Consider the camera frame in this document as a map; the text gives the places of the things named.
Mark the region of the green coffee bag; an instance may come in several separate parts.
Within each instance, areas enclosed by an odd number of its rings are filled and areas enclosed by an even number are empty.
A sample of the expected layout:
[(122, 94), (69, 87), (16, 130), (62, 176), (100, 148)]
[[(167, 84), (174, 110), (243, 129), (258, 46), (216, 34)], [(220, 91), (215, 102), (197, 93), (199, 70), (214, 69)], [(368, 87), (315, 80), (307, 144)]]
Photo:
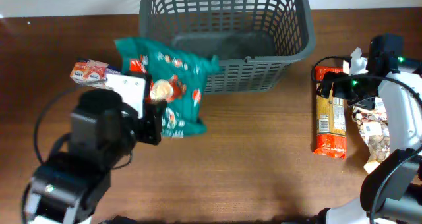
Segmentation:
[(122, 60), (121, 72), (142, 72), (152, 77), (149, 101), (166, 101), (162, 135), (183, 138), (202, 135), (206, 125), (199, 117), (207, 78), (220, 72), (218, 57), (201, 57), (141, 37), (115, 41)]

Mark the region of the colourful tissue multipack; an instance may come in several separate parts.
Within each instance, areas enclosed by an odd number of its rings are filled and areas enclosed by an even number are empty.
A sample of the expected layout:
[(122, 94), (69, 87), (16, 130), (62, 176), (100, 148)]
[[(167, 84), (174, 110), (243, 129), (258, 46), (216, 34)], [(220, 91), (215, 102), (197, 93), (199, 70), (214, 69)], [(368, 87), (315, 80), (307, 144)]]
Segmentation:
[(116, 68), (108, 63), (91, 59), (79, 59), (69, 77), (76, 83), (83, 84), (87, 81), (98, 81), (105, 79), (108, 74), (121, 74)]

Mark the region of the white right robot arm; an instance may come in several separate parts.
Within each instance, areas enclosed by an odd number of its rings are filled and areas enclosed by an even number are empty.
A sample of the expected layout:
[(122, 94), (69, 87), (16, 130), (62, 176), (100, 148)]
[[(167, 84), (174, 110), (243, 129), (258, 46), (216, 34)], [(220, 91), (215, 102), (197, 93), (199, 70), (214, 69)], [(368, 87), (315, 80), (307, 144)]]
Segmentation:
[(370, 43), (364, 65), (349, 60), (349, 72), (329, 72), (317, 95), (333, 95), (351, 105), (379, 97), (386, 109), (390, 155), (361, 186), (360, 196), (338, 208), (326, 208), (316, 223), (421, 222), (421, 61), (404, 56), (399, 35), (382, 34)]

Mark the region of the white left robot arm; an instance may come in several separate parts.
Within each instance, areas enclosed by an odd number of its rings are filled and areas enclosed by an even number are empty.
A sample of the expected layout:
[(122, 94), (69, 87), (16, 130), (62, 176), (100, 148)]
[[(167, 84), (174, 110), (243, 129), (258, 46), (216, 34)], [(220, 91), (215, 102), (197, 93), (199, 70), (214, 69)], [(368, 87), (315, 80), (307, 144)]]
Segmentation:
[(22, 195), (23, 223), (89, 223), (122, 157), (139, 142), (160, 143), (167, 103), (148, 100), (152, 76), (109, 74), (104, 82), (106, 89), (80, 95), (70, 132), (34, 171)]

